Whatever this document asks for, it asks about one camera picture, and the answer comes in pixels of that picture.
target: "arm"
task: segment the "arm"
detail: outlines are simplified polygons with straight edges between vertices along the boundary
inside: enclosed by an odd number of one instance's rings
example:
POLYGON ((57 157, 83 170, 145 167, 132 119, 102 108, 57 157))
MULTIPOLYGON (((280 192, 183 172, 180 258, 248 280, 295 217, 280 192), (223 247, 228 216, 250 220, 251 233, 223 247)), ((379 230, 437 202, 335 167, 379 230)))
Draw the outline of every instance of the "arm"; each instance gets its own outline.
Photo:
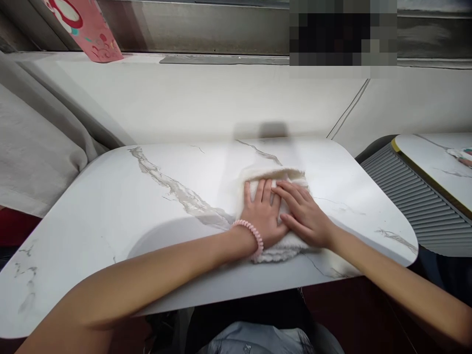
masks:
POLYGON ((472 346, 470 307, 334 225, 306 189, 281 182, 273 191, 293 213, 281 215, 282 221, 304 241, 330 249, 426 323, 463 346, 472 346))
MULTIPOLYGON (((267 247, 288 231, 277 224, 280 197, 270 204, 270 186, 270 180, 261 181, 252 201, 247 185, 241 215, 258 229, 267 247)), ((118 323, 199 275, 249 257, 257 247, 252 233, 236 226, 105 268, 69 291, 17 353, 106 354, 118 323)))

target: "curtain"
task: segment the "curtain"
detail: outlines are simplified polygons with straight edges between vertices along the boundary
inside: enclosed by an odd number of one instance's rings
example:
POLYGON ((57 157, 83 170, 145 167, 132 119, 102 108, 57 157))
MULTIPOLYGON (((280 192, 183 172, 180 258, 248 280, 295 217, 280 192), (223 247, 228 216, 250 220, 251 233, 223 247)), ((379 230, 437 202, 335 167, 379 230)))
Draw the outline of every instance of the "curtain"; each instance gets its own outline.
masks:
POLYGON ((107 149, 36 79, 0 52, 0 205, 43 217, 107 149))

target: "bracelet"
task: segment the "bracelet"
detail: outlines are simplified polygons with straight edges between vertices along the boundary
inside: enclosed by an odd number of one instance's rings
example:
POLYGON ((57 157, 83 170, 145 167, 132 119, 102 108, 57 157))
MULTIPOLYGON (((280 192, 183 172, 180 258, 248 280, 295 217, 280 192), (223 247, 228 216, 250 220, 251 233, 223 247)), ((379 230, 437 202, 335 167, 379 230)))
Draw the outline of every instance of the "bracelet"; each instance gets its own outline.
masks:
POLYGON ((254 237, 256 238, 257 246, 258 246, 258 247, 257 247, 257 251, 254 252, 254 254, 253 254, 252 257, 251 257, 251 259, 252 259, 253 261, 255 261, 255 260, 262 254, 262 252, 264 251, 264 242, 262 241, 261 234, 259 233, 259 231, 257 231, 257 229, 256 229, 249 221, 239 219, 239 220, 236 220, 236 221, 231 225, 231 227, 234 227, 234 226, 237 226, 237 225, 241 225, 241 226, 247 227, 247 228, 252 232, 252 234, 254 235, 254 237))

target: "marble table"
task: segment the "marble table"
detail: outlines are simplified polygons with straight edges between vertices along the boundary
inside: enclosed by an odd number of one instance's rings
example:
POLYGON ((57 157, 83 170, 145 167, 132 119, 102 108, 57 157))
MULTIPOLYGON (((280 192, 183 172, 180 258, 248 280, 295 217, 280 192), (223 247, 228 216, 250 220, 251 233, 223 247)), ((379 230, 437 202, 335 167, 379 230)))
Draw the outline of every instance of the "marble table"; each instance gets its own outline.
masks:
MULTIPOLYGON (((311 137, 121 147, 92 163, 0 273, 0 337, 29 335, 87 276, 113 263, 229 228, 235 183, 249 166, 306 171, 316 202, 340 226, 403 266, 415 234, 397 207, 339 144, 311 137)), ((357 276, 335 254, 277 264, 241 261, 177 289, 156 313, 357 276)))
POLYGON ((472 169, 447 153, 472 147, 472 133, 399 135, 397 148, 472 211, 472 169))

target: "pink card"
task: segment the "pink card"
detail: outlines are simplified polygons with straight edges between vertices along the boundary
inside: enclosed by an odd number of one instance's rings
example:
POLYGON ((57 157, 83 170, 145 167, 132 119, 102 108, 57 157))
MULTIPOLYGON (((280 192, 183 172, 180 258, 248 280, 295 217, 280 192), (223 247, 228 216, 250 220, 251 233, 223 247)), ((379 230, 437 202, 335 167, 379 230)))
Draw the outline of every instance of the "pink card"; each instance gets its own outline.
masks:
POLYGON ((43 0, 91 61, 123 59, 95 0, 43 0))

